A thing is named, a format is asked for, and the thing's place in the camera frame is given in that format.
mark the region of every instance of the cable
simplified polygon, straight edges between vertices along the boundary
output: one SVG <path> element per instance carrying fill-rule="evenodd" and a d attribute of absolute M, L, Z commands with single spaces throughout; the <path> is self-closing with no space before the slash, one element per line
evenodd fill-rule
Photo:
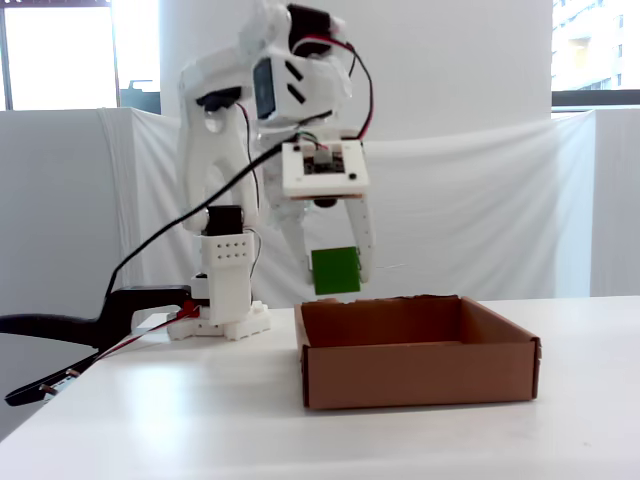
<path fill-rule="evenodd" d="M 124 348 L 127 345 L 132 344 L 133 342 L 138 340 L 140 337 L 143 337 L 147 333 L 155 332 L 156 330 L 160 330 L 161 328 L 168 327 L 169 325 L 172 325 L 172 324 L 174 324 L 174 323 L 176 323 L 176 322 L 178 322 L 178 321 L 180 321 L 180 320 L 182 320 L 184 318 L 196 318 L 199 315 L 200 315 L 200 306 L 196 306 L 196 305 L 193 304 L 193 302 L 187 301 L 183 305 L 182 310 L 180 310 L 178 313 L 176 313 L 175 317 L 168 319 L 166 322 L 163 322 L 160 325 L 156 325 L 155 327 L 152 327 L 152 328 L 148 329 L 146 332 L 143 332 L 140 335 L 136 335 L 135 337 L 131 337 L 131 338 L 125 340 L 124 342 L 121 342 L 121 343 L 119 343 L 117 345 L 114 345 L 113 347 L 111 347 L 106 352 L 103 352 L 100 355 L 98 355 L 95 358 L 95 360 L 93 360 L 92 364 L 97 362 L 98 360 L 102 360 L 103 358 L 108 357 L 109 355 L 111 355 L 112 353 L 117 352 L 121 348 Z"/>
<path fill-rule="evenodd" d="M 251 126 L 249 123 L 249 113 L 247 113 L 247 109 L 244 108 L 244 105 L 241 103 L 236 103 L 236 105 L 242 111 L 244 122 L 247 125 L 247 158 L 249 159 L 249 162 L 251 162 Z M 260 187 L 258 186 L 258 175 L 255 170 L 251 173 L 253 174 L 253 181 L 256 184 L 256 203 L 258 204 L 258 210 L 260 210 Z"/>
<path fill-rule="evenodd" d="M 120 270 L 122 270 L 122 267 L 124 267 L 128 262 L 130 262 L 132 258 L 134 258 L 136 255 L 138 255 L 140 252 L 142 252 L 145 248 L 147 248 L 152 242 L 154 242 L 158 237 L 163 235 L 165 232 L 167 232 L 168 230 L 172 229 L 176 225 L 184 222 L 188 218 L 191 218 L 196 213 L 198 213 L 200 210 L 204 210 L 205 208 L 207 208 L 207 206 L 210 203 L 215 202 L 216 200 L 218 200 L 222 195 L 224 195 L 229 190 L 231 190 L 234 187 L 234 185 L 236 183 L 238 183 L 240 180 L 242 180 L 249 172 L 253 171 L 259 165 L 263 164 L 264 162 L 269 160 L 271 157 L 273 157 L 274 155 L 279 153 L 282 150 L 282 144 L 283 143 L 294 141 L 296 138 L 298 138 L 298 134 L 294 134 L 291 137 L 286 138 L 282 142 L 280 142 L 280 143 L 274 145 L 273 147 L 271 147 L 269 150 L 264 152 L 262 155 L 260 155 L 258 158 L 256 158 L 255 160 L 250 162 L 246 167 L 244 167 L 242 170 L 240 170 L 235 175 L 235 177 L 233 177 L 229 181 L 229 183 L 227 183 L 225 186 L 223 186 L 216 193 L 211 195 L 209 198 L 204 200 L 199 205 L 196 205 L 194 208 L 189 210 L 184 215 L 182 215 L 182 216 L 176 218 L 175 220 L 172 220 L 171 222 L 167 223 L 164 227 L 162 227 L 160 230 L 158 230 L 156 233 L 154 233 L 149 238 L 147 238 L 144 242 L 142 242 L 142 244 L 138 248 L 136 248 L 133 252 L 131 252 L 129 255 L 127 255 L 125 257 L 125 259 L 122 260 L 118 264 L 118 266 L 113 270 L 113 273 L 111 274 L 111 279 L 109 280 L 109 286 L 107 287 L 107 292 L 105 293 L 105 300 L 107 299 L 107 297 L 111 293 L 111 290 L 113 290 L 113 285 L 116 283 L 116 278 L 118 277 L 118 272 L 120 272 Z"/>
<path fill-rule="evenodd" d="M 298 131 L 298 135 L 300 135 L 301 137 L 304 137 L 305 140 L 310 141 L 311 143 L 313 143 L 316 146 L 316 150 L 318 148 L 321 148 L 323 150 L 329 150 L 329 147 L 327 147 L 326 145 L 320 143 L 320 140 L 318 140 L 318 137 L 316 137 L 313 133 L 311 132 L 307 132 L 306 130 L 299 130 Z"/>
<path fill-rule="evenodd" d="M 305 118 L 304 120 L 300 120 L 298 122 L 298 128 L 304 127 L 314 120 L 323 120 L 333 114 L 333 110 L 327 110 L 326 112 L 319 113 L 318 115 L 312 115 L 310 117 Z"/>
<path fill-rule="evenodd" d="M 260 252 L 262 251 L 262 236 L 258 233 L 257 230 L 254 230 L 253 228 L 245 228 L 245 230 L 253 232 L 253 234 L 258 237 L 258 253 L 256 253 L 256 259 L 253 261 L 253 265 L 251 266 L 251 273 L 249 274 L 249 278 L 252 278 L 253 271 L 256 269 L 256 265 L 258 264 L 258 260 L 260 259 Z"/>
<path fill-rule="evenodd" d="M 329 46 L 336 45 L 340 48 L 344 48 L 345 50 L 353 53 L 353 56 L 358 60 L 358 63 L 362 67 L 362 70 L 364 71 L 365 75 L 367 76 L 367 80 L 369 81 L 369 112 L 367 113 L 367 117 L 365 119 L 364 124 L 362 125 L 362 128 L 360 129 L 360 131 L 358 132 L 358 135 L 356 136 L 357 140 L 362 140 L 364 136 L 367 134 L 367 130 L 369 130 L 369 126 L 371 125 L 371 120 L 373 119 L 374 102 L 373 102 L 373 80 L 371 79 L 371 74 L 369 73 L 369 70 L 367 69 L 364 62 L 362 61 L 362 58 L 358 54 L 358 51 L 355 49 L 353 45 L 339 42 L 338 40 L 334 40 L 333 38 L 326 38 L 320 35 L 307 35 L 305 37 L 302 37 L 293 45 L 291 52 L 295 54 L 296 50 L 300 46 L 304 45 L 305 43 L 317 43 L 320 45 L 329 45 Z"/>
<path fill-rule="evenodd" d="M 350 43 L 346 44 L 351 50 L 354 50 L 353 45 Z M 352 55 L 351 56 L 351 66 L 349 67 L 349 78 L 351 78 L 351 75 L 353 74 L 353 69 L 356 68 L 356 56 Z"/>

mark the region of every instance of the green cube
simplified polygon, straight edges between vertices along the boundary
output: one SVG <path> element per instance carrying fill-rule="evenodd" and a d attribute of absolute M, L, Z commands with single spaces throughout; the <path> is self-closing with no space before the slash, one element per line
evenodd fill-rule
<path fill-rule="evenodd" d="M 311 264 L 316 295 L 360 291 L 360 262 L 356 247 L 313 250 Z"/>

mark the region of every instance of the window frame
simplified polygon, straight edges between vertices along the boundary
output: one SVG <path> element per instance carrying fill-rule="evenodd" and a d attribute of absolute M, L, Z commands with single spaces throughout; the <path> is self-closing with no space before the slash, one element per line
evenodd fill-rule
<path fill-rule="evenodd" d="M 0 0 L 0 66 L 4 88 L 4 102 L 7 111 L 13 110 L 11 92 L 11 70 L 9 68 L 9 47 L 7 42 L 7 22 L 5 10 L 8 8 L 108 8 L 111 18 L 111 38 L 113 42 L 113 66 L 115 72 L 116 105 L 120 106 L 120 85 L 116 56 L 115 27 L 111 0 Z"/>
<path fill-rule="evenodd" d="M 640 105 L 640 90 L 561 90 L 551 92 L 553 108 Z"/>

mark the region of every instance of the white curtain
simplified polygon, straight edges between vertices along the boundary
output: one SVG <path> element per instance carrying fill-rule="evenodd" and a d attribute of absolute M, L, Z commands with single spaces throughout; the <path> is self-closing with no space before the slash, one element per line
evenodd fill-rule
<path fill-rule="evenodd" d="M 178 211 L 174 120 L 133 114 L 141 240 Z M 480 300 L 588 296 L 595 116 L 580 114 L 442 138 L 365 144 L 377 235 L 376 270 L 359 294 L 470 295 Z M 254 275 L 274 307 L 311 300 L 281 234 L 266 219 Z M 339 203 L 311 207 L 310 249 L 353 245 Z M 191 235 L 176 227 L 139 260 L 144 283 L 188 282 Z"/>

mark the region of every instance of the cardboard box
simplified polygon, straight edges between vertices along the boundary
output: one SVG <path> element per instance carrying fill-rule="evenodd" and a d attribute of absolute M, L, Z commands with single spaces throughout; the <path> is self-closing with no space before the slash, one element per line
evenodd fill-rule
<path fill-rule="evenodd" d="M 540 340 L 470 298 L 296 306 L 304 405 L 314 409 L 536 398 Z"/>

